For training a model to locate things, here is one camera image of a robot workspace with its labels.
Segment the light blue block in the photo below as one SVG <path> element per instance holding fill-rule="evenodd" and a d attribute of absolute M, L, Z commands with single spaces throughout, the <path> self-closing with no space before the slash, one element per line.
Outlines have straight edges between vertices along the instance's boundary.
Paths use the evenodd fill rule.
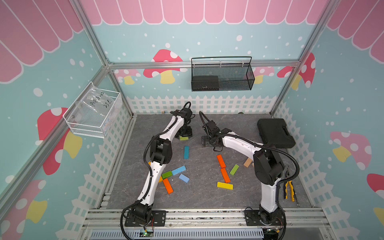
<path fill-rule="evenodd" d="M 172 171 L 172 174 L 173 174 L 173 175 L 176 175 L 176 174 L 181 173 L 181 172 L 183 172 L 183 171 L 185 171 L 185 170 L 187 170 L 187 169 L 185 168 L 185 166 L 182 166 L 182 167 L 179 167 L 179 168 L 176 168 L 175 170 L 173 170 L 173 171 Z"/>
<path fill-rule="evenodd" d="M 189 181 L 189 177 L 187 177 L 187 176 L 185 176 L 185 175 L 183 175 L 183 174 L 180 174 L 179 178 L 180 178 L 181 180 L 183 180 L 184 182 L 186 182 L 186 183 L 188 183 L 188 181 Z"/>
<path fill-rule="evenodd" d="M 189 146 L 184 147 L 184 159 L 189 159 Z"/>

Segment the white polka dot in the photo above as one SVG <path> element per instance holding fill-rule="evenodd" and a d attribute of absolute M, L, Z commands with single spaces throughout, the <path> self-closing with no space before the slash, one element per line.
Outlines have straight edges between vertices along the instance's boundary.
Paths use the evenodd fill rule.
<path fill-rule="evenodd" d="M 365 169 L 365 165 L 364 165 L 364 163 L 362 163 L 362 162 L 357 162 L 356 164 L 357 164 L 358 168 L 360 168 L 361 170 L 364 170 L 364 169 Z"/>
<path fill-rule="evenodd" d="M 21 221 L 19 225 L 17 225 L 16 232 L 17 233 L 23 233 L 25 226 L 25 220 Z"/>
<path fill-rule="evenodd" d="M 23 209 L 27 203 L 28 203 L 27 199 L 23 198 L 23 199 L 20 199 L 19 201 L 17 201 L 15 207 L 16 207 L 16 209 L 20 210 L 20 209 Z"/>
<path fill-rule="evenodd" d="M 55 154 L 55 161 L 58 163 L 61 163 L 61 160 L 63 159 L 63 149 L 60 149 Z"/>
<path fill-rule="evenodd" d="M 349 148 L 350 148 L 352 151 L 354 151 L 354 152 L 356 152 L 357 150 L 359 150 L 359 146 L 358 146 L 356 143 L 352 143 L 352 144 L 349 146 Z"/>
<path fill-rule="evenodd" d="M 11 226 L 11 222 L 8 221 L 8 220 L 4 220 L 1 222 L 0 224 L 0 228 L 1 228 L 1 233 L 4 234 L 8 228 Z"/>
<path fill-rule="evenodd" d="M 13 176 L 13 175 L 9 175 L 9 176 L 7 176 L 6 178 L 5 178 L 5 182 L 6 183 L 10 183 L 10 182 L 12 182 L 12 180 L 15 178 L 15 176 Z"/>
<path fill-rule="evenodd" d="M 169 53 L 169 55 L 172 58 L 177 58 L 178 57 L 178 55 L 176 53 L 172 52 L 172 51 Z"/>
<path fill-rule="evenodd" d="M 38 96 L 38 97 L 41 97 L 43 95 L 43 91 L 40 88 L 35 88 L 33 90 L 33 94 Z"/>
<path fill-rule="evenodd" d="M 364 151 L 365 151 L 367 154 L 371 155 L 371 154 L 372 154 L 371 146 L 366 146 L 366 147 L 364 148 Z"/>
<path fill-rule="evenodd" d="M 40 190 L 42 190 L 42 189 L 45 187 L 46 184 L 47 184 L 46 180 L 41 180 L 41 181 L 39 182 L 39 184 L 37 184 L 37 188 L 39 188 Z"/>

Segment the yellow-handled pliers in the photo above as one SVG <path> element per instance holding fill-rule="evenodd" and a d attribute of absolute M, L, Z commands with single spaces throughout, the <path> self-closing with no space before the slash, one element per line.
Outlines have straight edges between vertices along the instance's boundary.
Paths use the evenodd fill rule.
<path fill-rule="evenodd" d="M 288 171 L 288 168 L 287 168 L 287 171 L 285 172 L 285 178 L 289 177 L 289 171 Z M 284 185 L 284 189 L 283 189 L 283 192 L 284 192 L 284 199 L 288 199 L 288 184 L 289 184 L 289 187 L 291 189 L 291 200 L 292 202 L 295 201 L 295 190 L 293 189 L 293 184 L 292 184 L 292 181 L 288 181 L 285 185 Z"/>

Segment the green block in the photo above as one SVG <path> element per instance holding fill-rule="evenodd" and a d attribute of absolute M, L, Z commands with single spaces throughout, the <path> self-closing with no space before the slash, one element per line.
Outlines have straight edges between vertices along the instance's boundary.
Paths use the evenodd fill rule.
<path fill-rule="evenodd" d="M 238 168 L 239 168 L 239 165 L 235 164 L 235 166 L 232 168 L 229 174 L 231 174 L 232 176 L 235 175 L 235 172 L 237 171 Z"/>
<path fill-rule="evenodd" d="M 163 174 L 161 175 L 161 177 L 162 177 L 163 179 L 166 179 L 166 178 L 168 178 L 168 177 L 172 177 L 172 176 L 173 176 L 172 171 L 165 172 L 165 173 L 163 173 Z"/>

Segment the black mounting plate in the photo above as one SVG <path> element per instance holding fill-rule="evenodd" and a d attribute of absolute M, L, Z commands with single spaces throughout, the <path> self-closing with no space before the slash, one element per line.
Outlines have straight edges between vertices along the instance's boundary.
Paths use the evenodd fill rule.
<path fill-rule="evenodd" d="M 245 215 L 245 221 L 247 223 L 247 226 L 266 226 L 261 222 L 261 217 L 259 215 L 259 210 L 244 210 Z M 276 224 L 271 224 L 273 226 L 280 226 L 280 220 L 277 218 L 280 218 L 283 221 L 283 212 L 279 211 L 276 216 Z"/>
<path fill-rule="evenodd" d="M 153 216 L 153 226 L 154 227 L 164 227 L 166 222 L 167 211 L 152 211 Z M 139 223 L 135 222 L 134 216 L 127 214 L 127 219 L 125 220 L 124 226 L 126 227 L 141 227 Z"/>

